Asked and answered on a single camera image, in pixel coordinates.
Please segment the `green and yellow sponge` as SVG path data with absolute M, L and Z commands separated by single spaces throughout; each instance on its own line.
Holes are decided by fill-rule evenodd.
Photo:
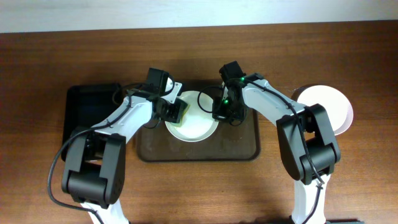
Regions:
M 183 123 L 183 117 L 186 115 L 190 105 L 186 103 L 185 101 L 179 101 L 177 103 L 177 108 L 178 108 L 178 114 L 177 114 L 177 120 L 174 123 L 174 126 L 176 127 L 181 127 Z

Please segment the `white plate with sauce streak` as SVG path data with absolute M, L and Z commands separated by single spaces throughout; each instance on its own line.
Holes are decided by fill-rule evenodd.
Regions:
M 335 136 L 352 125 L 354 111 L 349 99 L 339 90 L 326 85 L 312 85 L 298 94 L 297 101 L 307 106 L 322 105 L 328 114 Z

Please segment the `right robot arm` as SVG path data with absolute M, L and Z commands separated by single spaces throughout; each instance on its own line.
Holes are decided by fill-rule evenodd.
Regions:
M 292 223 L 326 223 L 326 186 L 341 152 L 326 109 L 283 95 L 258 73 L 222 75 L 221 105 L 231 120 L 243 108 L 262 114 L 277 129 L 280 157 L 294 180 Z

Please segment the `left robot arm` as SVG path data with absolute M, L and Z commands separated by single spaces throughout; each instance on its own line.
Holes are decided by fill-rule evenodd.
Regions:
M 92 127 L 77 131 L 66 152 L 61 188 L 93 223 L 128 223 L 119 200 L 125 180 L 126 145 L 151 119 L 180 121 L 185 105 L 178 88 L 165 93 L 131 90 L 119 107 Z

